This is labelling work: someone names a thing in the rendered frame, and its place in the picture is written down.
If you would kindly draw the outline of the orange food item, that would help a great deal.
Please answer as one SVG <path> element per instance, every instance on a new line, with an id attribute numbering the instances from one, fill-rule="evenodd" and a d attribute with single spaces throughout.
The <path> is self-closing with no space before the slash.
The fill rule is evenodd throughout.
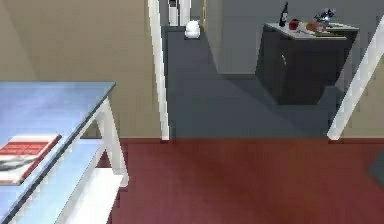
<path id="1" fill-rule="evenodd" d="M 326 25 L 321 22 L 312 21 L 307 23 L 306 29 L 313 32 L 324 32 L 326 30 Z"/>

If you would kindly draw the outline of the dark wine bottle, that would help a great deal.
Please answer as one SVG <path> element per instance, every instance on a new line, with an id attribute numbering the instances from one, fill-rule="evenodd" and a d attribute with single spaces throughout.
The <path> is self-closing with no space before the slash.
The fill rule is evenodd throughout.
<path id="1" fill-rule="evenodd" d="M 284 27 L 288 18 L 288 2 L 285 3 L 284 8 L 280 14 L 279 26 Z"/>

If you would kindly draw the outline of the dark cabinet with pale top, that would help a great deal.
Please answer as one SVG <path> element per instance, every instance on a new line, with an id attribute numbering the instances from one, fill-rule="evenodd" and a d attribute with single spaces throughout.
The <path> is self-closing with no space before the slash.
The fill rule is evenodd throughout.
<path id="1" fill-rule="evenodd" d="M 276 103 L 315 104 L 339 79 L 352 44 L 334 32 L 311 35 L 266 23 L 255 74 Z"/>

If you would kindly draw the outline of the white door frame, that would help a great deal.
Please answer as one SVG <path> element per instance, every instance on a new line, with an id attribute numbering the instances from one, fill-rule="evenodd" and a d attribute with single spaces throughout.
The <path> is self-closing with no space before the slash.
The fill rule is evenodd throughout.
<path id="1" fill-rule="evenodd" d="M 160 9 L 158 0 L 147 0 L 147 11 L 150 25 L 154 72 L 160 117 L 161 139 L 170 139 L 170 126 L 167 111 L 166 80 L 163 59 L 163 42 L 161 36 Z M 337 141 L 346 127 L 352 113 L 361 99 L 379 60 L 384 55 L 384 15 L 380 18 L 375 33 L 368 45 L 354 78 L 343 98 L 341 107 L 331 123 L 326 136 Z"/>

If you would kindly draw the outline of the blue glass top white table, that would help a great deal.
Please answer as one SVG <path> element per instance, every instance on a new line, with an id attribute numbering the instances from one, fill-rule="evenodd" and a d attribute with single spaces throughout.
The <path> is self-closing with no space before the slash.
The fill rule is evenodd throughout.
<path id="1" fill-rule="evenodd" d="M 107 224 L 128 185 L 108 99 L 113 82 L 0 82 L 0 146 L 61 139 L 20 185 L 0 185 L 0 224 Z"/>

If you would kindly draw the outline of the red and white book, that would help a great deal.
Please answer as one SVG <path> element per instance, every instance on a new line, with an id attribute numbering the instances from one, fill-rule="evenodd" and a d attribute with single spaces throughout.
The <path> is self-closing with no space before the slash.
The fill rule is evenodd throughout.
<path id="1" fill-rule="evenodd" d="M 0 147 L 0 185 L 20 185 L 62 138 L 60 134 L 16 135 Z"/>

